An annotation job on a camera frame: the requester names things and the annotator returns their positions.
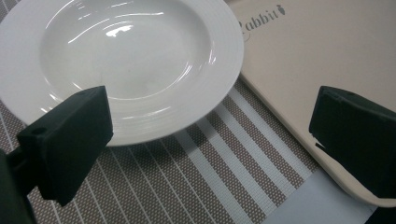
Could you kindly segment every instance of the white stripe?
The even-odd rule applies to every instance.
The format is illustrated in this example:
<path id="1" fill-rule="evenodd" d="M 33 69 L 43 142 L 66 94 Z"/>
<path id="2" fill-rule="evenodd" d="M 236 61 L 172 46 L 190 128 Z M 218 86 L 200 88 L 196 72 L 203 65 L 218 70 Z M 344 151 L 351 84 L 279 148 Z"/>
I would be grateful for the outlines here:
<path id="1" fill-rule="evenodd" d="M 265 155 L 259 146 L 251 139 L 242 125 L 233 117 L 233 115 L 227 110 L 227 108 L 220 104 L 215 111 L 219 114 L 219 117 L 227 125 L 230 131 L 235 135 L 236 139 L 242 144 L 247 150 L 250 156 L 257 162 L 257 164 L 264 170 L 272 182 L 279 188 L 282 193 L 288 197 L 295 191 L 295 187 L 289 182 L 289 180 L 280 173 L 280 171 L 274 166 L 271 160 Z"/>
<path id="2" fill-rule="evenodd" d="M 114 199 L 116 200 L 116 203 L 117 203 L 117 205 L 118 205 L 119 208 L 120 208 L 120 211 L 121 211 L 121 213 L 122 213 L 122 216 L 124 217 L 124 219 L 125 219 L 125 221 L 126 221 L 127 223 L 130 223 L 129 220 L 128 220 L 128 218 L 126 217 L 126 215 L 125 215 L 125 213 L 124 213 L 122 207 L 121 207 L 121 204 L 120 204 L 120 202 L 119 202 L 119 199 L 118 199 L 117 196 L 116 196 L 116 193 L 114 192 L 114 189 L 111 187 L 110 182 L 109 182 L 108 179 L 107 179 L 107 176 L 106 176 L 106 174 L 105 174 L 105 172 L 104 172 L 104 170 L 103 170 L 103 168 L 102 168 L 102 165 L 100 164 L 99 161 L 96 161 L 96 163 L 98 164 L 98 167 L 99 167 L 100 171 L 102 172 L 103 177 L 105 178 L 105 181 L 106 181 L 108 187 L 110 188 L 111 194 L 113 194 L 113 197 L 114 197 Z"/>
<path id="3" fill-rule="evenodd" d="M 204 154 L 197 148 L 186 131 L 175 134 L 177 141 L 182 145 L 192 163 L 202 175 L 207 185 L 214 192 L 219 202 L 224 206 L 231 219 L 235 223 L 252 223 L 244 209 L 227 189 L 219 175 L 205 158 Z"/>
<path id="4" fill-rule="evenodd" d="M 134 159 L 134 162 L 137 164 L 137 167 L 139 167 L 140 172 L 142 173 L 143 177 L 145 177 L 146 182 L 148 183 L 148 186 L 150 187 L 152 193 L 154 194 L 155 198 L 157 199 L 158 203 L 160 204 L 161 208 L 163 209 L 163 211 L 165 212 L 166 216 L 168 217 L 169 221 L 171 223 L 174 223 L 172 221 L 172 218 L 169 217 L 168 212 L 166 212 L 165 207 L 163 206 L 163 203 L 161 202 L 160 198 L 158 197 L 157 193 L 154 190 L 154 187 L 152 187 L 151 183 L 149 182 L 149 178 L 146 176 L 145 172 L 143 171 L 142 167 L 140 166 L 139 162 L 137 161 L 137 159 L 134 157 L 134 153 L 132 153 L 132 150 L 130 148 L 128 148 L 129 153 L 131 154 L 132 158 Z"/>
<path id="5" fill-rule="evenodd" d="M 273 212 L 276 209 L 276 205 L 268 197 L 265 191 L 262 190 L 262 187 L 260 187 L 253 176 L 251 176 L 244 164 L 242 164 L 242 162 L 238 160 L 238 158 L 233 154 L 221 136 L 218 134 L 213 134 L 213 136 L 210 136 L 210 133 L 212 132 L 204 131 L 214 130 L 207 119 L 201 119 L 196 124 L 203 131 L 210 144 L 212 144 L 215 150 L 219 153 L 221 158 L 225 161 L 238 181 L 244 186 L 247 193 L 260 207 L 264 214 L 268 216 L 271 212 Z"/>
<path id="6" fill-rule="evenodd" d="M 262 224 L 363 224 L 375 209 L 345 193 L 324 170 L 317 169 Z"/>
<path id="7" fill-rule="evenodd" d="M 6 5 L 6 2 L 3 0 L 3 5 L 4 5 L 4 8 L 6 9 L 6 12 L 8 13 L 9 12 L 9 9 L 8 9 L 8 7 L 7 7 L 7 5 Z"/>
<path id="8" fill-rule="evenodd" d="M 53 209 L 53 212 L 55 213 L 56 220 L 58 220 L 59 224 L 62 224 L 61 219 L 59 218 L 59 215 L 58 215 L 58 211 L 56 211 L 54 201 L 50 201 L 50 204 L 52 205 L 52 209 Z"/>
<path id="9" fill-rule="evenodd" d="M 129 189 L 131 190 L 132 194 L 134 195 L 134 197 L 135 197 L 136 200 L 137 200 L 137 203 L 139 204 L 140 208 L 142 209 L 143 214 L 144 214 L 145 217 L 146 217 L 146 220 L 148 221 L 148 223 L 152 223 L 151 220 L 149 219 L 149 215 L 146 213 L 146 210 L 145 210 L 145 208 L 143 207 L 143 204 L 140 202 L 139 198 L 137 197 L 137 194 L 136 194 L 136 192 L 134 191 L 134 188 L 132 187 L 131 182 L 129 181 L 128 177 L 126 176 L 126 174 L 124 173 L 122 167 L 120 166 L 119 160 L 117 159 L 116 155 L 114 155 L 114 152 L 113 152 L 112 149 L 110 149 L 110 152 L 111 152 L 111 155 L 113 155 L 114 160 L 116 160 L 116 163 L 117 163 L 117 165 L 119 166 L 119 168 L 120 168 L 120 170 L 121 170 L 121 173 L 122 173 L 124 179 L 126 180 L 126 183 L 127 183 L 128 186 L 129 186 Z"/>
<path id="10" fill-rule="evenodd" d="M 206 211 L 206 213 L 209 215 L 210 219 L 212 220 L 213 223 L 216 223 L 216 220 L 212 217 L 212 215 L 210 215 L 209 210 L 207 210 L 204 202 L 202 202 L 201 198 L 198 196 L 197 192 L 195 191 L 195 189 L 192 187 L 189 179 L 187 179 L 187 177 L 184 175 L 183 171 L 180 169 L 180 167 L 178 166 L 177 162 L 175 161 L 175 159 L 173 158 L 173 156 L 171 155 L 171 153 L 168 151 L 168 148 L 166 147 L 166 145 L 163 143 L 163 140 L 160 140 L 161 144 L 163 145 L 163 148 L 165 149 L 165 151 L 168 153 L 169 157 L 172 159 L 173 163 L 175 164 L 176 168 L 178 169 L 178 171 L 181 173 L 181 175 L 183 176 L 184 181 L 187 183 L 187 185 L 189 186 L 189 188 L 192 190 L 192 193 L 195 195 L 195 197 L 198 199 L 198 202 L 201 204 L 201 206 L 204 208 L 204 210 Z"/>
<path id="11" fill-rule="evenodd" d="M 79 208 L 78 208 L 77 202 L 76 202 L 76 200 L 74 200 L 74 199 L 73 199 L 73 204 L 74 204 L 74 206 L 76 207 L 76 211 L 77 211 L 79 220 L 81 220 L 82 223 L 85 223 L 85 222 L 84 222 L 84 219 L 82 218 L 81 213 L 79 212 Z"/>
<path id="12" fill-rule="evenodd" d="M 251 107 L 248 101 L 235 88 L 231 89 L 229 96 L 300 177 L 306 180 L 310 175 L 312 175 L 312 172 L 305 166 L 305 164 L 303 164 L 297 156 L 294 155 L 290 148 L 282 141 L 282 139 L 280 139 L 274 130 L 272 130 L 268 123 L 261 118 L 256 110 Z"/>
<path id="13" fill-rule="evenodd" d="M 100 215 L 101 215 L 103 221 L 107 224 L 105 215 L 103 214 L 102 209 L 100 208 L 99 202 L 96 200 L 95 194 L 93 193 L 93 190 L 92 190 L 92 188 L 91 188 L 90 182 L 88 181 L 88 178 L 85 178 L 85 182 L 87 182 L 88 189 L 90 190 L 90 193 L 91 193 L 91 195 L 92 195 L 92 197 L 93 197 L 93 200 L 95 201 L 96 207 L 98 208 L 99 213 L 100 213 Z"/>
<path id="14" fill-rule="evenodd" d="M 3 128 L 4 128 L 4 132 L 6 133 L 6 137 L 7 137 L 8 143 L 9 143 L 9 147 L 11 148 L 10 151 L 12 151 L 12 150 L 15 149 L 14 148 L 14 144 L 12 144 L 11 137 L 10 137 L 9 132 L 7 130 L 6 122 L 4 121 L 3 114 L 1 113 L 1 111 L 0 111 L 0 120 L 1 120 L 1 123 L 2 123 Z"/>
<path id="15" fill-rule="evenodd" d="M 166 177 L 165 173 L 163 172 L 163 169 L 160 167 L 160 165 L 158 164 L 158 162 L 154 159 L 154 156 L 151 153 L 151 150 L 149 150 L 148 146 L 145 144 L 146 150 L 148 151 L 149 155 L 151 156 L 151 158 L 154 160 L 155 164 L 157 165 L 158 169 L 160 170 L 161 174 L 163 175 L 163 178 L 165 179 L 166 183 L 169 185 L 169 187 L 171 188 L 172 192 L 175 194 L 178 202 L 181 204 L 181 207 L 183 207 L 184 212 L 186 212 L 187 216 L 189 217 L 189 219 L 191 220 L 192 223 L 195 223 L 194 220 L 192 219 L 192 217 L 190 216 L 189 211 L 187 211 L 186 207 L 184 206 L 184 203 L 180 200 L 180 198 L 178 197 L 175 189 L 173 188 L 171 182 L 168 180 L 168 178 Z"/>

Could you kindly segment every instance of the white bowl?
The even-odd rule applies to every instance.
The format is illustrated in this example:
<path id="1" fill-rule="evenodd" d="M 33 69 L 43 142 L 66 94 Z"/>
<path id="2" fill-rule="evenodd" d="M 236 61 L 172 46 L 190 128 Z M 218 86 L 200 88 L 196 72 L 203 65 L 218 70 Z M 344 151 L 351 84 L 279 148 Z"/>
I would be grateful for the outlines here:
<path id="1" fill-rule="evenodd" d="M 105 85 L 110 146 L 194 123 L 227 94 L 243 59 L 222 0 L 22 1 L 0 24 L 0 49 L 1 100 L 27 124 Z"/>

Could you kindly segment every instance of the gray striped placemat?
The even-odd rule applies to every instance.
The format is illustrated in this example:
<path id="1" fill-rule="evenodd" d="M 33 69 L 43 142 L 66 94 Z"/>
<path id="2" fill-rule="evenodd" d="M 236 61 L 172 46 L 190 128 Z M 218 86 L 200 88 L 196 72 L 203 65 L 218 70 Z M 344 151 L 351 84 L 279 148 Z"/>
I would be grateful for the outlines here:
<path id="1" fill-rule="evenodd" d="M 1 21 L 18 1 L 0 1 Z M 24 127 L 0 102 L 0 148 L 17 147 Z M 317 168 L 238 80 L 189 128 L 107 148 L 67 206 L 37 189 L 29 199 L 38 223 L 261 223 Z"/>

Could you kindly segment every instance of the striped placemat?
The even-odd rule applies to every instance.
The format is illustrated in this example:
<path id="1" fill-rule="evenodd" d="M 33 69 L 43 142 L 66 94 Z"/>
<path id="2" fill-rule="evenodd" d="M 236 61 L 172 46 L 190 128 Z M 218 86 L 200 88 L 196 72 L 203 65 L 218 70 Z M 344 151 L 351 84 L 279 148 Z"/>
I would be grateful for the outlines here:
<path id="1" fill-rule="evenodd" d="M 1 21 L 18 1 L 0 1 Z M 24 127 L 0 102 L 0 148 L 17 147 Z M 189 128 L 107 148 L 67 206 L 37 189 L 29 199 L 38 223 L 261 223 L 317 168 L 238 80 Z"/>

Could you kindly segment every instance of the white plate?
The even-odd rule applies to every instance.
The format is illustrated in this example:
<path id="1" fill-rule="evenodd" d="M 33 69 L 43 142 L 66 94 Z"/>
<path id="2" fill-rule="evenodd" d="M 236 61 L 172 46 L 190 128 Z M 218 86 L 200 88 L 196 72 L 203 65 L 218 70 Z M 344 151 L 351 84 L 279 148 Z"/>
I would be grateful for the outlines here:
<path id="1" fill-rule="evenodd" d="M 0 97 L 30 124 L 105 85 L 109 145 L 129 145 L 207 114 L 242 59 L 239 23 L 222 0 L 25 0 L 0 24 Z"/>

